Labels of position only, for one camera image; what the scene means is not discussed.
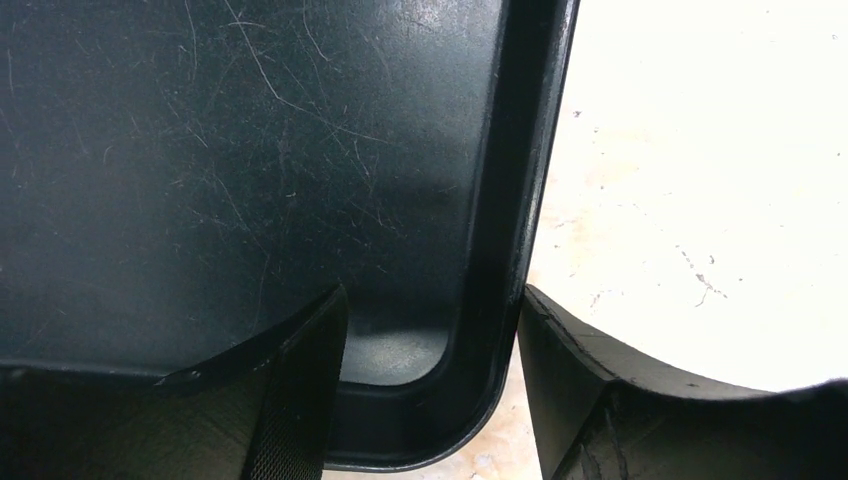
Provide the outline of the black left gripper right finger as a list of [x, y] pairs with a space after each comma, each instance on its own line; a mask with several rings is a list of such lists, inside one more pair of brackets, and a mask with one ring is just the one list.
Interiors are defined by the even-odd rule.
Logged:
[[769, 393], [657, 360], [527, 287], [519, 349], [547, 479], [843, 479], [847, 384]]

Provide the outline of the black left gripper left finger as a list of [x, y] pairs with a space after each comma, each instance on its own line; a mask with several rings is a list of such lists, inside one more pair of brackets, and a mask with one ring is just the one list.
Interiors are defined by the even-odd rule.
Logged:
[[194, 366], [153, 378], [1, 371], [5, 479], [318, 479], [348, 320], [335, 287]]

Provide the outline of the black serving tray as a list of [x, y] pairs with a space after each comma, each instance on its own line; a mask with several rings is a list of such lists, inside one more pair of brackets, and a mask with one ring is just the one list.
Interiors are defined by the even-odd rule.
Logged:
[[160, 378], [342, 287], [323, 469], [505, 383], [574, 1], [5, 1], [1, 371]]

